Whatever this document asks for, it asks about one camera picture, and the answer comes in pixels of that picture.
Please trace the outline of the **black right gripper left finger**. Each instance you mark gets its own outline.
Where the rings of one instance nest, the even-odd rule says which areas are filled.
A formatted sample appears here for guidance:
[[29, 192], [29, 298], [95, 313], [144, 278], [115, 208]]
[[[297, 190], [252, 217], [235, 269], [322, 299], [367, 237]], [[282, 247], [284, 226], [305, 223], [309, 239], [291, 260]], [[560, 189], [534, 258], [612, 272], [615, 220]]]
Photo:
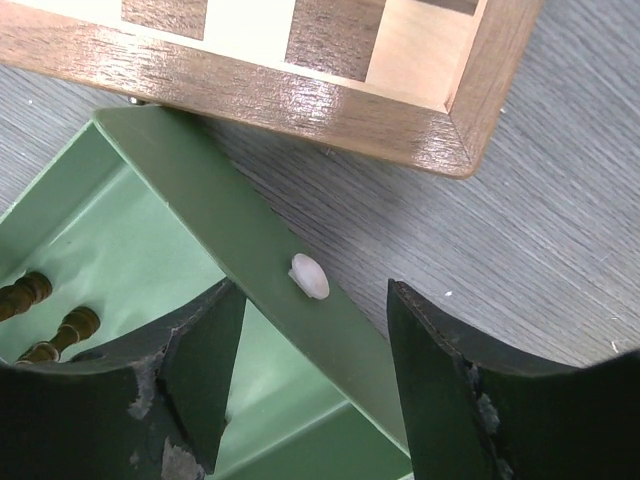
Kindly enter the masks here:
[[1, 369], [5, 479], [201, 479], [215, 469], [245, 313], [224, 279], [63, 363]]

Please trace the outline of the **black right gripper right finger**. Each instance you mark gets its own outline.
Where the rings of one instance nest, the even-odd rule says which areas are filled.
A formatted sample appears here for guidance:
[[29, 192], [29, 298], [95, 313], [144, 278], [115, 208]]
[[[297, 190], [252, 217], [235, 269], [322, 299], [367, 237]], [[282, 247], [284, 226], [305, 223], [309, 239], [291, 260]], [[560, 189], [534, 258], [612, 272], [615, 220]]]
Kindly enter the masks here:
[[418, 479], [635, 479], [639, 354], [587, 367], [515, 348], [390, 281], [387, 324]]

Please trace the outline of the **green plastic tray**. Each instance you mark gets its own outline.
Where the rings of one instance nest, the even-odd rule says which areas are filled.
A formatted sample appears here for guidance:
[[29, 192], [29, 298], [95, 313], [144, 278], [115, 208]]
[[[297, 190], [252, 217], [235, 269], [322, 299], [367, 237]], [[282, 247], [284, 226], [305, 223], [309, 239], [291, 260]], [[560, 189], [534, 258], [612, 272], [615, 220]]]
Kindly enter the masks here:
[[390, 348], [346, 292], [309, 298], [305, 253], [189, 115], [104, 109], [1, 220], [1, 288], [52, 294], [1, 321], [1, 369], [86, 306], [100, 318], [59, 362], [228, 279], [246, 306], [215, 469], [201, 479], [400, 479], [411, 471]]

